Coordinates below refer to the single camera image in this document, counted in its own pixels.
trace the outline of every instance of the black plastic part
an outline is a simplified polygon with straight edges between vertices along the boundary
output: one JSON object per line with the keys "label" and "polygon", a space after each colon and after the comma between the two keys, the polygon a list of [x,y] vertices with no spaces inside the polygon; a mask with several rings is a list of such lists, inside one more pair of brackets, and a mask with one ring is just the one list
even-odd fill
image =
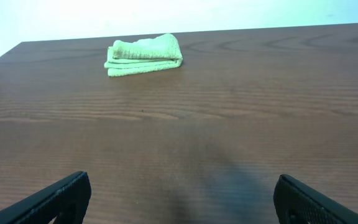
{"label": "black plastic part", "polygon": [[0,224],[82,223],[91,198],[86,172],[78,171],[0,211]]}
{"label": "black plastic part", "polygon": [[274,191],[280,224],[358,224],[358,214],[283,174]]}

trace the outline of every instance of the wood grain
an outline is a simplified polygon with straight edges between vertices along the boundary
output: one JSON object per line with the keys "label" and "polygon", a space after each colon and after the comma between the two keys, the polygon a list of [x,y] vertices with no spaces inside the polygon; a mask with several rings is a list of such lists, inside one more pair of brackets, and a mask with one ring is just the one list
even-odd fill
{"label": "wood grain", "polygon": [[0,209],[86,170],[84,223],[278,223],[283,173],[358,213],[358,24],[175,34],[182,67],[107,76],[155,36],[0,58]]}

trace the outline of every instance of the folded towel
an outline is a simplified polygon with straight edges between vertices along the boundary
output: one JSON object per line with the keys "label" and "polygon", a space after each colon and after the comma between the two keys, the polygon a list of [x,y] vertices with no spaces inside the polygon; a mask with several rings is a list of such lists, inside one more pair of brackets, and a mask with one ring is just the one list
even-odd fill
{"label": "folded towel", "polygon": [[117,77],[176,68],[182,60],[178,40],[172,34],[164,34],[134,43],[116,40],[108,48],[104,67],[110,77]]}

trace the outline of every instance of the brown table surface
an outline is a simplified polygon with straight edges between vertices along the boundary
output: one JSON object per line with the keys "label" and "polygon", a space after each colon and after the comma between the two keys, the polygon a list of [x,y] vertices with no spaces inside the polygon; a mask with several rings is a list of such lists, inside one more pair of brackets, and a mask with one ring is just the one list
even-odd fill
{"label": "brown table surface", "polygon": [[84,223],[278,223],[290,174],[358,213],[358,24],[175,34],[180,68],[109,78],[121,39],[0,58],[0,209],[77,170]]}

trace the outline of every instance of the white wall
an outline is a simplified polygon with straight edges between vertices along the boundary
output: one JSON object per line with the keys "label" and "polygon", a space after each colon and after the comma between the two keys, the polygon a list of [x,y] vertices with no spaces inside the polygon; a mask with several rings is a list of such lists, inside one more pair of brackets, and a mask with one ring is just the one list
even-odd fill
{"label": "white wall", "polygon": [[0,0],[0,56],[27,40],[358,22],[358,0]]}

